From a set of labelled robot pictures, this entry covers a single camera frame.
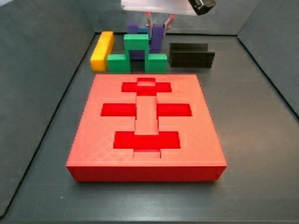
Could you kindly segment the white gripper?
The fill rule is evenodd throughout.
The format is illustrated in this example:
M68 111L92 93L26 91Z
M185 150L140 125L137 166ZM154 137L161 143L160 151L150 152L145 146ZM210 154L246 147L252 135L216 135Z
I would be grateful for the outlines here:
M174 14L196 15L188 0L120 0L120 6L125 11L144 12L148 29L152 27L150 12L168 14L162 24L165 30L170 28L170 23L176 18Z

